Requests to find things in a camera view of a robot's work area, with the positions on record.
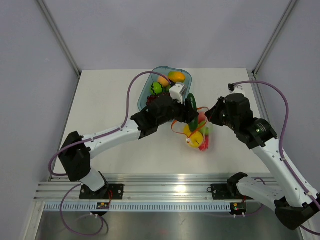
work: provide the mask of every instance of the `white wall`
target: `white wall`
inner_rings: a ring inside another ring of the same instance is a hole
[[[320,191],[320,1],[299,1],[258,80],[276,85],[290,107],[284,147],[292,161]],[[285,116],[278,94],[262,87],[268,112],[280,133]],[[320,213],[315,217],[320,231]]]
[[[253,69],[289,0],[45,0],[81,69]]]
[[[17,240],[77,78],[35,1],[1,1],[0,33],[0,238]]]

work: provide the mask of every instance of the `pink toy fruit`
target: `pink toy fruit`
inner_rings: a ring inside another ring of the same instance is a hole
[[[207,117],[205,115],[204,111],[199,112],[199,116],[198,116],[198,124],[207,120]]]

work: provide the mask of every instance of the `teal plastic bowl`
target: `teal plastic bowl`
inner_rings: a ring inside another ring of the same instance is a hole
[[[186,93],[185,93],[185,95],[183,97],[183,100],[186,99],[186,97],[189,94],[191,83],[192,83],[192,77],[191,77],[190,73],[188,73],[187,71],[182,70],[182,69],[171,68],[171,67],[168,67],[168,66],[158,66],[155,69],[153,69],[152,71],[156,72],[156,73],[163,74],[165,76],[168,76],[169,72],[181,72],[181,73],[183,73],[185,75],[184,84],[187,87]],[[138,100],[138,109],[139,109],[139,111],[141,111],[142,109],[144,109],[147,106],[146,105],[147,97],[149,97],[151,95],[151,92],[150,92],[151,84],[156,82],[157,80],[158,80],[158,75],[156,75],[156,74],[150,74],[150,76],[148,77],[148,80],[146,81],[146,83],[144,85],[144,88],[143,88],[143,90],[141,92],[141,95],[139,97],[139,100]]]

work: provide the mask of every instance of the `plastic fruit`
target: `plastic fruit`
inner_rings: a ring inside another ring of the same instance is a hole
[[[208,148],[209,148],[209,136],[205,136],[203,143],[199,146],[199,150],[201,152],[204,152]]]
[[[198,116],[198,124],[207,120],[207,117],[205,115],[204,111],[199,112],[199,116]]]
[[[206,121],[201,122],[199,124],[199,127],[201,127],[205,123],[206,123]],[[203,126],[202,128],[199,129],[199,132],[204,136],[208,136],[209,134],[211,134],[211,129],[209,127],[207,127],[207,126]]]
[[[200,147],[200,145],[203,143],[204,141],[204,137],[202,136],[202,134],[198,131],[196,131],[190,138],[189,138],[190,142],[188,143],[188,145],[192,148],[198,148]]]
[[[164,88],[169,85],[169,82],[163,76],[159,76],[157,82],[160,83]]]
[[[183,83],[186,80],[186,76],[182,72],[179,72],[179,71],[169,72],[168,78],[174,83],[177,83],[177,82]]]
[[[166,92],[166,93],[169,93],[170,88],[171,88],[171,86],[170,86],[170,85],[166,86],[166,87],[165,87],[165,92]]]
[[[160,83],[154,82],[151,84],[150,92],[152,95],[161,94],[163,91],[164,91],[164,87]]]
[[[183,133],[184,133],[184,134],[187,134],[188,136],[191,135],[191,131],[190,131],[190,129],[189,129],[188,124],[185,125],[185,127],[184,127],[184,129],[183,129]]]

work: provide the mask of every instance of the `toy food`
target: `toy food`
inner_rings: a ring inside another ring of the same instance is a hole
[[[205,136],[202,144],[199,146],[199,150],[204,152],[209,148],[209,136]]]
[[[177,82],[183,83],[186,80],[186,76],[182,72],[179,72],[179,71],[169,72],[168,78],[174,83],[177,83]]]
[[[169,93],[170,88],[171,88],[170,85],[166,86],[166,87],[165,87],[165,92],[166,92],[166,93]]]
[[[189,146],[193,148],[198,148],[204,141],[204,137],[200,132],[195,132],[190,138],[189,138]]]
[[[163,76],[159,76],[157,82],[160,83],[164,88],[169,85],[169,82]]]
[[[201,127],[202,125],[206,124],[206,121],[204,120],[203,122],[201,122],[199,124],[199,127]],[[209,134],[211,134],[211,130],[209,127],[207,126],[203,126],[202,128],[199,129],[199,132],[204,135],[204,136],[208,136]]]
[[[192,93],[189,93],[186,97],[191,101],[191,106],[193,109],[197,110],[197,104],[195,96]],[[190,123],[189,123],[189,129],[191,132],[194,132],[198,127],[198,117],[195,117]]]
[[[189,129],[188,124],[185,125],[185,127],[184,127],[184,129],[183,129],[183,133],[184,133],[184,134],[187,134],[188,136],[191,135],[191,131],[190,131],[190,129]]]
[[[150,92],[152,95],[161,94],[163,91],[164,91],[164,87],[160,83],[154,82],[151,84]]]
[[[199,112],[199,116],[198,116],[198,124],[205,121],[207,119],[205,112],[201,111]]]

